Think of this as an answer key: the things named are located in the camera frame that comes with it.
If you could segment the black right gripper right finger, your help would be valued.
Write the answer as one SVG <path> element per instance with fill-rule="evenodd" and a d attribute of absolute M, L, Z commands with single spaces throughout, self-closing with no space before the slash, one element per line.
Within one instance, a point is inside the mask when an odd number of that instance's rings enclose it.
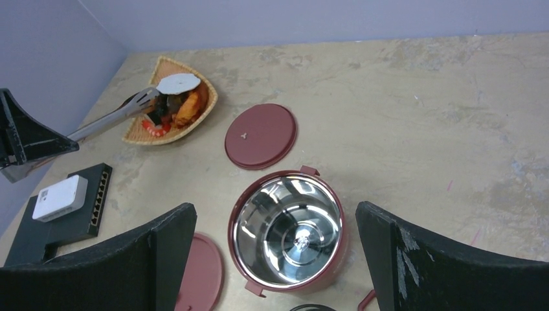
<path fill-rule="evenodd" d="M 457 242 L 371 202 L 355 211 L 381 310 L 547 310 L 548 263 Z"/>

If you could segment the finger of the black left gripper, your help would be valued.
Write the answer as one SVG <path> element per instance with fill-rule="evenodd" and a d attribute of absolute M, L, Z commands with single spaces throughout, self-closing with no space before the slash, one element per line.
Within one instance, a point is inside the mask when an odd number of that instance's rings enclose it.
<path fill-rule="evenodd" d="M 32 118 L 7 88 L 1 89 L 1 167 L 78 151 L 79 144 Z"/>

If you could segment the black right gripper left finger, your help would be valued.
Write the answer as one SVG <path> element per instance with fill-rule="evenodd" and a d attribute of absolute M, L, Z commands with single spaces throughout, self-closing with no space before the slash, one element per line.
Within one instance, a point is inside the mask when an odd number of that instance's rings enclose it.
<path fill-rule="evenodd" d="M 1 268 L 1 309 L 174 310 L 196 221 L 182 203 L 85 249 Z"/>

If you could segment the steel food tongs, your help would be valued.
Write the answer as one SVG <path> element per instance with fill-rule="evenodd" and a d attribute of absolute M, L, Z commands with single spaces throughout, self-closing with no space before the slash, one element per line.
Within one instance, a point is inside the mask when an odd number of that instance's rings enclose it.
<path fill-rule="evenodd" d="M 104 115 L 103 117 L 100 117 L 99 119 L 90 122 L 89 124 L 77 129 L 75 132 L 65 136 L 73 141 L 76 141 L 80 145 L 80 143 L 87 138 L 103 133 L 116 126 L 118 123 L 145 112 L 146 105 L 159 95 L 160 93 L 156 90 L 156 88 L 147 87 L 146 89 L 143 89 L 130 97 L 130 100 L 127 103 L 121 105 L 121 107 L 115 111 L 112 111 L 111 113 L 108 113 L 107 115 Z M 26 163 L 24 165 L 15 165 L 6 168 L 1 167 L 1 173 L 7 180 L 9 180 L 9 182 L 16 183 L 26 178 L 32 171 L 38 169 L 40 166 L 48 163 L 58 156 L 41 161 Z"/>

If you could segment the black spiky sea cucumber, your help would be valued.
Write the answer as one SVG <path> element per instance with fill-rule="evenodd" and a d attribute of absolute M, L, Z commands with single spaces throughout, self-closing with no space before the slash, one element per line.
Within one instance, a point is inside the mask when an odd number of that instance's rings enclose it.
<path fill-rule="evenodd" d="M 147 113 L 148 118 L 154 123 L 154 125 L 162 125 L 170 123 L 170 112 L 168 107 L 168 96 L 159 95 L 151 100 L 151 111 Z"/>

